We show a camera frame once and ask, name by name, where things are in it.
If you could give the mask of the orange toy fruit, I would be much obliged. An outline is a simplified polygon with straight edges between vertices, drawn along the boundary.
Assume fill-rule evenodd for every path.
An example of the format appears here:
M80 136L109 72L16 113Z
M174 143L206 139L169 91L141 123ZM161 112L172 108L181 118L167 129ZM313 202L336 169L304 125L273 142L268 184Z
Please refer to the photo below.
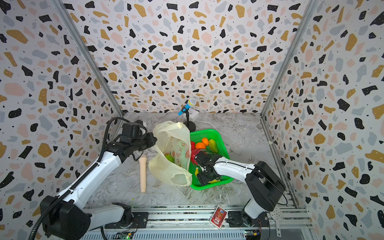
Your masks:
M203 142L199 142L195 144L195 149L206 149L207 145Z
M210 144L210 142L209 142L209 140L208 140L207 138L203 138L203 139L202 139L202 142L203 142L206 146L208 146L208 145Z

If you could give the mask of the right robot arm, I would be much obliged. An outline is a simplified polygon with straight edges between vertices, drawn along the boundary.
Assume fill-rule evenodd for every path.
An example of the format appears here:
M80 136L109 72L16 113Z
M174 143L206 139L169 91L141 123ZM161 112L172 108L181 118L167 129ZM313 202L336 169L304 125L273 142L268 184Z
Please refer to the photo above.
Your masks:
M203 186L221 176L236 179L247 185L252 198L241 211L240 225L252 227L261 214L274 211L286 190L280 177L263 161L255 165L245 164L221 155L209 155L199 151L195 154L195 162L201 168L197 178Z

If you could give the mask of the yellow-green toy mango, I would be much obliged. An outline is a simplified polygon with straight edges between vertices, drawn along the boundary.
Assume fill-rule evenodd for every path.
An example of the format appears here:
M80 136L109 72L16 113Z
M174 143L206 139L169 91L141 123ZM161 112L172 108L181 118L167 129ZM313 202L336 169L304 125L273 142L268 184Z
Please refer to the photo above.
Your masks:
M218 148L216 141L213 139L210 139L209 142L210 142L209 147L210 147L211 152L214 154L218 154L219 148Z

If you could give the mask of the green toy fruit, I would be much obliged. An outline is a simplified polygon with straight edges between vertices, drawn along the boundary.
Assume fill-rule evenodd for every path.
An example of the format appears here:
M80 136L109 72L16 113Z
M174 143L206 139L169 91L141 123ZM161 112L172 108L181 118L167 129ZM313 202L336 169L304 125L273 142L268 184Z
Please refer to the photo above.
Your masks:
M172 155L170 155L170 154L165 154L165 157L166 157L166 159L167 159L169 162L171 162L171 163L175 163L175 159L174 159L174 157L173 157Z

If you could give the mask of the pink toy dragon fruit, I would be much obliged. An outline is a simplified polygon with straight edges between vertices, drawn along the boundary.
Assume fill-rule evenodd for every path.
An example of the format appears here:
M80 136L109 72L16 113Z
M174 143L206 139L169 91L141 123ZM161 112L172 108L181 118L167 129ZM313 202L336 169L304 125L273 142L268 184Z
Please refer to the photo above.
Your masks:
M200 149L192 149L191 150L191 162L194 164L194 165L198 165L198 163L196 162L196 155L197 153L200 151Z

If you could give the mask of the yellow plastic bag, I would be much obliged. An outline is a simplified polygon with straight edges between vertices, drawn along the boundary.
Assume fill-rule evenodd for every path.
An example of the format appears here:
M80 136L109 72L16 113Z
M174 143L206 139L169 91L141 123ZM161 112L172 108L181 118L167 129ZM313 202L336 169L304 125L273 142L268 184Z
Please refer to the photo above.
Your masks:
M192 183L189 172L191 161L190 131L181 122L166 121L153 130L157 142L154 149L157 155L149 161L151 174L164 184L174 187L187 187ZM174 157L175 163L169 162L165 154Z

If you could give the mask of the yellow toy banana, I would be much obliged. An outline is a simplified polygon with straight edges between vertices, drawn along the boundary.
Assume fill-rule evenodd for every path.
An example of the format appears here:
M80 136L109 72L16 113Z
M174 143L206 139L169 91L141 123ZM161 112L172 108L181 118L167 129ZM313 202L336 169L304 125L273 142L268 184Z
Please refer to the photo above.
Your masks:
M221 180L220 176L216 176L214 173L202 172L198 167L196 167L195 176L202 186L213 184Z

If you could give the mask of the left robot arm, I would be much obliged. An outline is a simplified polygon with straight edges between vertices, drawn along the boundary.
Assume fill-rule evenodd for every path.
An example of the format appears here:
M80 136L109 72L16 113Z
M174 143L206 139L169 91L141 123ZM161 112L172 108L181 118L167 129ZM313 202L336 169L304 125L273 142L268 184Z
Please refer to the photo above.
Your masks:
M125 160L137 161L135 153L143 153L157 141L143 121L130 122L124 118L121 121L124 122L121 134L110 142L107 141L108 135L104 135L100 155L87 170L55 197L47 196L42 200L41 216L32 227L30 240L36 238L39 228L48 237L80 240L87 232L102 230L108 224L122 229L138 227L131 206L126 204L114 203L84 211L91 195L115 169Z

